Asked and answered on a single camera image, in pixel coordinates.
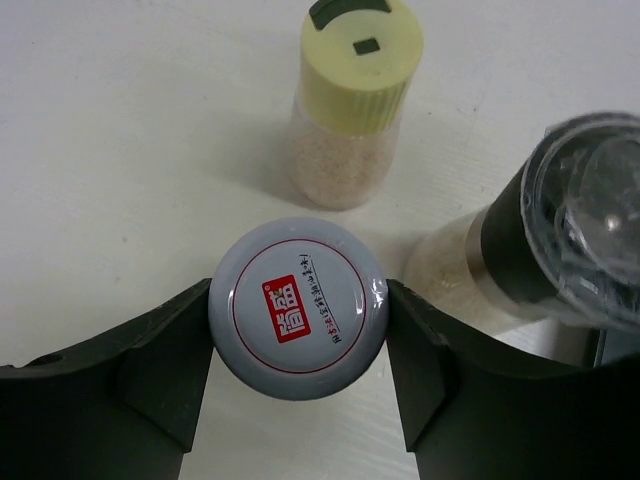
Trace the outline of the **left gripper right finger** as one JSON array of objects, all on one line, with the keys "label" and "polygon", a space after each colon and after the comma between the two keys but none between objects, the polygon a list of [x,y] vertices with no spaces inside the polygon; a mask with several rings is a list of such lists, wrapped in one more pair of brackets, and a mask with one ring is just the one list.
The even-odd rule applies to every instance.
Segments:
[{"label": "left gripper right finger", "polygon": [[454,319],[390,281],[387,348],[423,479],[635,479],[639,356],[580,367]]}]

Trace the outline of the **yellow cap spice shaker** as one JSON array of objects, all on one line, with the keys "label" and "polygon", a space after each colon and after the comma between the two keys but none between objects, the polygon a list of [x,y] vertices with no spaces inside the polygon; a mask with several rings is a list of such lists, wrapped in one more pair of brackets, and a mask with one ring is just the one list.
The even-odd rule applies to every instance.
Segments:
[{"label": "yellow cap spice shaker", "polygon": [[317,1],[300,35],[286,171],[331,210],[364,204],[396,154],[424,37],[403,1]]}]

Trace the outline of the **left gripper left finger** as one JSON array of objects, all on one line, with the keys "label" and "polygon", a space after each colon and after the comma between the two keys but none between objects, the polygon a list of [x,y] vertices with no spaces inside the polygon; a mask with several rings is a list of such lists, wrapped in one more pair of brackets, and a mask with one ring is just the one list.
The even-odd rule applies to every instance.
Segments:
[{"label": "left gripper left finger", "polygon": [[2,478],[178,478],[213,353],[209,285],[22,367],[2,366]]}]

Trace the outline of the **clear cap salt grinder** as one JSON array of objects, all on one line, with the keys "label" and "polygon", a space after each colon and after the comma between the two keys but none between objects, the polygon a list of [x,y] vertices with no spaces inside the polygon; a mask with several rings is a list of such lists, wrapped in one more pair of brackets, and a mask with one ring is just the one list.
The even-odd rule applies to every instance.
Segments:
[{"label": "clear cap salt grinder", "polygon": [[549,128],[487,206],[428,234],[404,284],[490,335],[544,319],[639,329],[639,118]]}]

